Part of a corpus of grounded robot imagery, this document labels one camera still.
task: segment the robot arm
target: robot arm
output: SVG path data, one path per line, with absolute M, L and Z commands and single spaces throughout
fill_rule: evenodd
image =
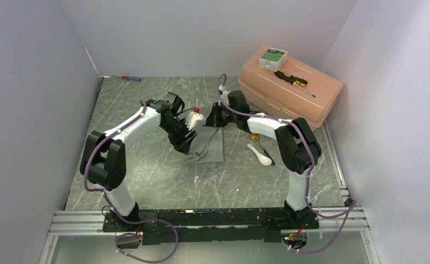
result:
M 117 127 L 104 133 L 92 131 L 87 137 L 80 164 L 81 174 L 85 173 L 85 166 L 97 145 L 118 131 L 117 135 L 107 140 L 92 158 L 88 181 L 106 194 L 114 208 L 126 220 L 139 220 L 138 204 L 132 199 L 123 182 L 126 175 L 126 153 L 144 135 L 161 127 L 168 133 L 168 139 L 175 150 L 188 154 L 190 143 L 197 135 L 193 128 L 204 118 L 195 111 L 190 111 L 186 118 L 179 118 L 182 112 L 188 112 L 184 111 L 184 102 L 179 96 L 169 92 L 162 100 L 148 100 L 145 114 L 138 122 L 126 126 L 143 113 L 143 107 Z
M 236 111 L 242 113 L 252 112 L 241 91 L 234 91 L 223 95 L 229 101 L 229 105 Z M 106 193 L 117 210 L 126 220 L 139 220 L 138 204 L 131 198 L 123 180 L 126 175 L 126 146 L 127 150 L 140 140 L 146 133 L 157 127 L 163 128 L 168 133 L 168 139 L 175 150 L 188 154 L 190 143 L 197 135 L 192 129 L 195 124 L 203 120 L 199 113 L 191 111 L 187 118 L 179 119 L 183 112 L 184 103 L 175 94 L 168 93 L 163 100 L 148 100 L 147 109 L 141 119 L 120 131 L 102 145 L 100 151 L 92 158 L 88 175 L 88 181 Z M 90 159 L 91 153 L 97 145 L 106 138 L 107 135 L 119 130 L 123 125 L 140 115 L 140 109 L 135 115 L 126 120 L 123 124 L 108 130 L 104 133 L 93 131 L 87 137 L 83 158 L 80 165 L 80 172 L 84 174 L 85 165 Z M 310 127 L 303 118 L 297 118 L 292 122 L 301 129 L 306 138 L 306 142 L 297 144 L 298 138 L 293 127 L 281 124 L 275 120 L 262 117 L 246 117 L 234 114 L 219 103 L 214 103 L 212 111 L 206 120 L 205 126 L 224 127 L 228 123 L 236 123 L 239 129 L 248 133 L 258 133 L 276 139 L 281 153 L 281 158 L 289 172 L 289 193 L 285 202 L 285 207 L 291 209 L 294 218 L 300 217 L 298 212 L 306 212 L 307 204 L 304 200 L 306 176 L 304 171 L 311 165 L 311 160 L 305 151 L 304 144 L 311 149 L 315 162 L 322 154 L 322 150 L 317 143 Z
M 225 127 L 228 123 L 236 123 L 239 129 L 248 133 L 257 133 L 275 139 L 281 153 L 286 168 L 289 170 L 289 191 L 285 206 L 289 206 L 293 211 L 300 211 L 307 207 L 304 199 L 306 195 L 306 175 L 305 170 L 310 167 L 311 160 L 304 144 L 310 148 L 317 164 L 318 158 L 322 155 L 322 149 L 317 142 L 312 130 L 303 118 L 289 120 L 296 125 L 304 135 L 306 142 L 296 143 L 299 136 L 295 129 L 276 120 L 262 118 L 263 113 L 251 111 L 246 98 L 241 91 L 226 92 L 220 86 L 221 97 L 228 105 L 242 113 L 255 114 L 255 117 L 246 117 L 231 112 L 220 103 L 214 103 L 211 113 L 205 125 L 210 127 Z

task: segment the orange plastic box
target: orange plastic box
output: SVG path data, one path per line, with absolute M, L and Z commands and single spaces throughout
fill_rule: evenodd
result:
M 239 78 L 241 90 L 250 101 L 267 113 L 285 119 L 303 117 L 314 130 L 322 125 L 343 83 L 292 58 L 288 57 L 280 71 L 308 81 L 306 90 L 276 77 L 271 70 L 259 67 L 259 59 L 270 48 L 262 47 L 242 68 Z

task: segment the blue screwdriver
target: blue screwdriver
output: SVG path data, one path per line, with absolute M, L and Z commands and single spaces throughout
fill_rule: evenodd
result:
M 140 77 L 135 77 L 135 76 L 117 76 L 117 75 L 112 75 L 113 77 L 121 77 L 124 80 L 129 80 L 129 81 L 141 81 Z

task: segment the gray marble table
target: gray marble table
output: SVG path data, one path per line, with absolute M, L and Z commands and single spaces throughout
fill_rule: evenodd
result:
M 105 79 L 93 112 L 88 133 L 114 128 L 139 108 L 139 100 L 161 99 L 167 92 L 178 94 L 186 107 L 199 106 L 208 116 L 217 101 L 216 77 L 143 78 L 142 82 Z M 236 77 L 227 78 L 229 91 L 238 90 Z M 142 209 L 242 208 L 283 206 L 288 190 L 288 171 L 275 140 L 261 141 L 276 162 L 262 166 L 246 146 L 249 134 L 231 124 L 222 131 L 225 161 L 187 165 L 162 129 L 145 135 L 130 150 L 126 185 Z M 343 206 L 336 169 L 323 127 L 314 132 L 323 156 L 313 171 L 313 206 Z M 78 172 L 73 180 L 66 210 L 98 210 L 105 201 L 83 188 Z

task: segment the gray towel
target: gray towel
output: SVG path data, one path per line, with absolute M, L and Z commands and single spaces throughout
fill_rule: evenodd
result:
M 197 126 L 197 136 L 190 144 L 189 154 L 185 163 L 222 162 L 223 157 L 223 135 L 221 128 L 209 126 Z

